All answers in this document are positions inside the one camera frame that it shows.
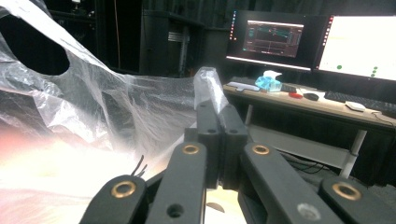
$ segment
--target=computer mouse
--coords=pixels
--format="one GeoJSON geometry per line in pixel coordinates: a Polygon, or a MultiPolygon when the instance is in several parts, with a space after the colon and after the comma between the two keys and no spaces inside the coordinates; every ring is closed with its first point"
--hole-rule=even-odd
{"type": "Polygon", "coordinates": [[[308,93],[304,93],[304,98],[311,101],[317,101],[319,99],[319,96],[314,94],[313,92],[308,92],[308,93]]]}

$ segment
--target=transparent plastic sheet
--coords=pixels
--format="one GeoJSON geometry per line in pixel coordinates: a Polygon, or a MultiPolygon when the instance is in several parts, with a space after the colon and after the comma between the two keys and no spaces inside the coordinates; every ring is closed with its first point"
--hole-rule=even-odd
{"type": "Polygon", "coordinates": [[[120,75],[31,2],[0,0],[0,18],[8,12],[62,46],[70,67],[39,74],[0,35],[0,223],[78,223],[99,188],[142,155],[145,179],[166,167],[196,121],[194,104],[226,104],[214,68],[195,80],[120,75]]]}

